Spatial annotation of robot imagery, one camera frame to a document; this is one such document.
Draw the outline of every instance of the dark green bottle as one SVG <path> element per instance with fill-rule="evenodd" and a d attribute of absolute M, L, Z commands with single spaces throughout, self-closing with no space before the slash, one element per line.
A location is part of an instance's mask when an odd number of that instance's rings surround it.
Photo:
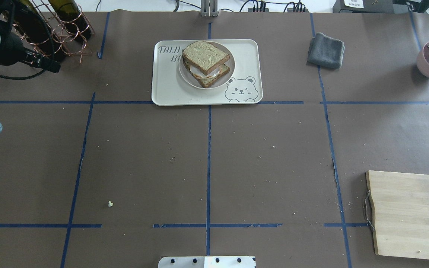
<path fill-rule="evenodd" d="M 16 12 L 14 14 L 14 23 L 19 26 L 16 27 L 17 31 L 20 32 L 20 34 L 26 34 L 26 39 L 28 42 L 38 44 L 37 47 L 44 54 L 50 57 L 50 55 L 53 53 L 53 47 L 54 51 L 56 51 L 61 46 L 58 43 L 60 42 L 59 38 L 56 35 L 51 34 L 52 29 L 46 24 L 46 22 L 40 19 L 40 15 L 29 0 L 18 1 L 19 3 L 28 7 L 30 12 L 29 14 L 23 14 L 21 12 Z M 52 38 L 49 38 L 49 40 L 46 29 L 49 34 L 52 35 Z M 64 60 L 65 57 L 66 54 L 64 54 L 62 49 L 54 54 L 54 60 L 58 62 Z"/>
<path fill-rule="evenodd" d="M 79 16 L 80 10 L 74 0 L 49 0 L 49 3 L 61 20 L 73 23 L 65 24 L 65 27 L 70 34 L 75 34 L 78 28 L 80 34 L 82 34 L 86 40 L 90 39 L 92 31 L 84 17 Z M 84 41 L 80 36 L 77 36 L 75 40 L 81 43 Z"/>

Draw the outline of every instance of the gray cloth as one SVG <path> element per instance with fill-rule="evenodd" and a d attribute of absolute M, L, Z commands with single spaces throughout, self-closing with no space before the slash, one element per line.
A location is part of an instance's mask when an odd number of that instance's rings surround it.
<path fill-rule="evenodd" d="M 344 42 L 317 32 L 310 41 L 307 61 L 327 68 L 340 68 L 344 49 Z"/>

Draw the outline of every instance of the sandwich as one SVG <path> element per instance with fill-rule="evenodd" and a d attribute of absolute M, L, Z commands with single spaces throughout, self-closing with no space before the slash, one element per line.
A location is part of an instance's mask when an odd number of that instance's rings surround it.
<path fill-rule="evenodd" d="M 204 88 L 213 85 L 226 75 L 230 55 L 206 41 L 196 41 L 183 50 L 183 64 L 188 72 Z"/>

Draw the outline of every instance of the bear face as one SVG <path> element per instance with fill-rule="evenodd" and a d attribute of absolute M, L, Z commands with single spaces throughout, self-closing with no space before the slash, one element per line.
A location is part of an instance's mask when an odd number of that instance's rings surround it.
<path fill-rule="evenodd" d="M 259 96 L 259 92 L 254 86 L 255 82 L 256 80 L 252 76 L 239 80 L 230 78 L 225 97 L 229 102 L 255 102 L 255 99 Z"/>

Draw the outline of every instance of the sandwich filling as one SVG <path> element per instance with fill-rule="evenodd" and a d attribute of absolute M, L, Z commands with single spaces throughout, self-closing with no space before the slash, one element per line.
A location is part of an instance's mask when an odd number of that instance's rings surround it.
<path fill-rule="evenodd" d="M 198 78 L 198 79 L 213 78 L 216 75 L 219 75 L 221 73 L 221 70 L 222 70 L 222 67 L 219 66 L 211 73 L 208 73 L 208 75 L 204 75 L 203 73 L 201 73 L 201 71 L 198 68 L 196 68 L 193 65 L 190 65 L 190 72 L 193 74 L 195 78 Z"/>

